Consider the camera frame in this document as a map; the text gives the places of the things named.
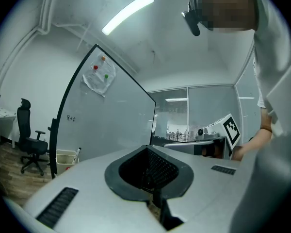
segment office chair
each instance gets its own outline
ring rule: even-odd
[[[24,163],[24,159],[29,161],[22,166],[20,172],[24,173],[24,168],[29,166],[31,163],[35,163],[40,171],[40,175],[43,176],[44,173],[38,164],[40,162],[48,162],[47,160],[39,159],[40,154],[45,154],[48,150],[48,143],[40,141],[40,134],[45,134],[42,131],[36,131],[38,133],[37,139],[30,138],[30,102],[26,99],[21,99],[22,102],[20,107],[17,109],[17,120],[20,132],[20,137],[18,141],[18,146],[21,151],[27,152],[31,156],[22,156],[20,158],[21,162]]]

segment trash bin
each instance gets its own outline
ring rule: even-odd
[[[77,154],[76,151],[70,150],[56,150],[56,166],[57,166],[57,175],[62,174],[70,167],[79,163],[79,159],[77,159],[75,164],[72,164],[72,161]]]

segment glass window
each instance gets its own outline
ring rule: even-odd
[[[175,141],[187,141],[186,89],[150,93],[156,102],[152,133]]]
[[[236,84],[242,108],[243,143],[255,136],[261,123],[260,108],[258,107],[259,90],[253,70],[253,56],[252,53],[244,73]]]
[[[230,113],[241,130],[239,103],[233,85],[189,88],[189,140],[194,141],[198,129]]]

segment black vent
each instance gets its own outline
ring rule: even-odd
[[[77,193],[76,189],[64,188],[37,217],[37,220],[52,229]]]
[[[234,175],[234,173],[236,172],[235,169],[227,168],[227,167],[224,167],[224,166],[217,166],[217,165],[213,166],[211,169],[215,170],[215,171],[222,172],[222,173],[227,173],[227,174],[230,174],[230,175]]]
[[[125,161],[119,174],[127,183],[146,191],[160,189],[178,176],[178,168],[155,152],[144,149]]]

